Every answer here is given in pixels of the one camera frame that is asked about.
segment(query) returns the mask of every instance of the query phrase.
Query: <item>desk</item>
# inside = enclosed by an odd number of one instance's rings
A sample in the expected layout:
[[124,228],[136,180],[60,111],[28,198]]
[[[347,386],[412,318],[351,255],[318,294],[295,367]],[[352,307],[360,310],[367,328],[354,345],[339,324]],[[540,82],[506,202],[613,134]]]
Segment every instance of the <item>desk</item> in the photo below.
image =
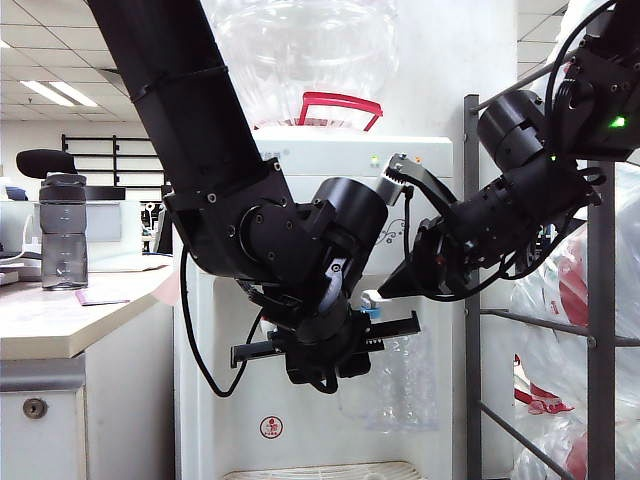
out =
[[90,274],[111,305],[0,288],[3,480],[174,478],[173,309],[151,295],[171,272]]

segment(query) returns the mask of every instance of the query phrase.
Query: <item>ceiling light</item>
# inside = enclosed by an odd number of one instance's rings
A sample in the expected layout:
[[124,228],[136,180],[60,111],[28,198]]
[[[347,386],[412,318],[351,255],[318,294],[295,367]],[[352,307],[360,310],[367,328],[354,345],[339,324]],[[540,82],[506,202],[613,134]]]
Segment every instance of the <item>ceiling light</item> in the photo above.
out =
[[71,98],[73,98],[74,100],[77,100],[78,102],[80,102],[82,105],[84,105],[86,107],[97,107],[98,106],[98,104],[96,102],[91,100],[84,93],[81,93],[81,92],[77,91],[75,88],[73,88],[68,83],[65,83],[65,82],[49,82],[49,85],[57,88],[58,90],[60,90],[65,95],[70,96]]
[[36,82],[35,80],[29,80],[28,82],[21,80],[20,83],[25,87],[30,88],[34,92],[39,93],[43,97],[47,97],[49,100],[57,103],[58,105],[62,105],[63,107],[73,107],[73,103],[64,98],[62,95],[57,94],[50,88],[45,87],[40,82]]

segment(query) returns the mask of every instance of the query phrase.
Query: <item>drip tray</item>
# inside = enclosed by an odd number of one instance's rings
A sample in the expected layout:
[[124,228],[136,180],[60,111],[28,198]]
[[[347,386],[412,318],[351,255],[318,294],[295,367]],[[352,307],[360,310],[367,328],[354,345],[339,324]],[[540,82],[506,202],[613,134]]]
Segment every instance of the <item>drip tray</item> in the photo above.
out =
[[426,480],[407,462],[232,472],[224,480]]

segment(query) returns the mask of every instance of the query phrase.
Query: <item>gray metal rack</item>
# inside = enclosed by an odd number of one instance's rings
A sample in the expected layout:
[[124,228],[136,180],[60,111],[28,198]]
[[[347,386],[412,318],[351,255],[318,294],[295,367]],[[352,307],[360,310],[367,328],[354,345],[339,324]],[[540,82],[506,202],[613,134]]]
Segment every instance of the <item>gray metal rack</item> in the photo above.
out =
[[[520,88],[546,74],[543,69],[490,100],[479,104],[478,95],[464,98],[464,192],[469,198],[479,189],[479,112],[497,96]],[[615,165],[593,162],[607,176],[598,187],[602,204],[589,207],[588,251],[588,327],[570,326],[510,313],[501,309],[482,309],[480,295],[465,301],[466,388],[467,388],[467,479],[482,480],[482,415],[496,422],[509,435],[529,449],[549,468],[566,480],[573,475],[537,448],[529,439],[497,415],[482,399],[481,323],[482,317],[495,315],[512,321],[580,335],[587,339],[588,456],[592,480],[615,478],[615,351],[640,347],[640,339],[622,338],[615,333]]]
[[[82,144],[82,142],[105,142],[110,144],[109,153],[93,153],[86,151],[69,152],[69,143],[74,143],[76,146]],[[125,169],[120,167],[120,160],[127,158],[135,159],[157,159],[158,156],[154,154],[123,154],[120,153],[120,146],[123,143],[145,143],[150,144],[151,140],[144,137],[119,137],[112,135],[109,137],[79,137],[62,134],[61,136],[62,150],[71,153],[77,158],[94,158],[94,159],[110,159],[110,168],[79,168],[78,172],[82,174],[110,174],[112,176],[112,185],[114,187],[124,186],[131,190],[158,190],[158,196],[160,196],[160,189],[167,184],[167,176],[162,168],[136,168]],[[127,184],[122,185],[120,180],[120,174],[157,174],[162,175],[162,182],[157,185],[141,185],[141,184]]]

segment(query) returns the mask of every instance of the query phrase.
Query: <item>warning label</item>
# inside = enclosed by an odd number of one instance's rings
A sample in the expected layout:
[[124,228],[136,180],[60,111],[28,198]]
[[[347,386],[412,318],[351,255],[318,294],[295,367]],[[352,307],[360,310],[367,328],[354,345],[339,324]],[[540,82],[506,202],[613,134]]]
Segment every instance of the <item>warning label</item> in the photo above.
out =
[[264,438],[272,440],[282,434],[282,420],[278,417],[266,417],[260,422],[260,433]]

